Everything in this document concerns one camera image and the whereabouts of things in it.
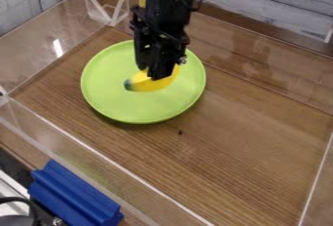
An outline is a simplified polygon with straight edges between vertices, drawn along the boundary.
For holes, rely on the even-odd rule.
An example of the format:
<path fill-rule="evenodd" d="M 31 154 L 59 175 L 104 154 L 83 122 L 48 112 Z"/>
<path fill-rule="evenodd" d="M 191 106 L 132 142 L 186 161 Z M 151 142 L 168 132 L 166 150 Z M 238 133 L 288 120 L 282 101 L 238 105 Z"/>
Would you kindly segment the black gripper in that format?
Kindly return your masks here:
<path fill-rule="evenodd" d="M 146 0 L 146 8 L 131 7 L 135 63 L 154 81 L 168 77 L 186 57 L 185 27 L 194 11 L 194 0 Z"/>

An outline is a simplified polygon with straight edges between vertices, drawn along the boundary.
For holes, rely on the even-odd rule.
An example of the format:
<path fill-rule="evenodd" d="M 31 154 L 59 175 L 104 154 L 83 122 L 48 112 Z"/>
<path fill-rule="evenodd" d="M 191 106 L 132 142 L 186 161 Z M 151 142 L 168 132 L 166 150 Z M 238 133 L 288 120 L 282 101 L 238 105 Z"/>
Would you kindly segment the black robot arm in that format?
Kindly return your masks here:
<path fill-rule="evenodd" d="M 135 63 L 154 81 L 168 77 L 186 61 L 185 28 L 199 9 L 194 0 L 139 0 L 131 7 Z"/>

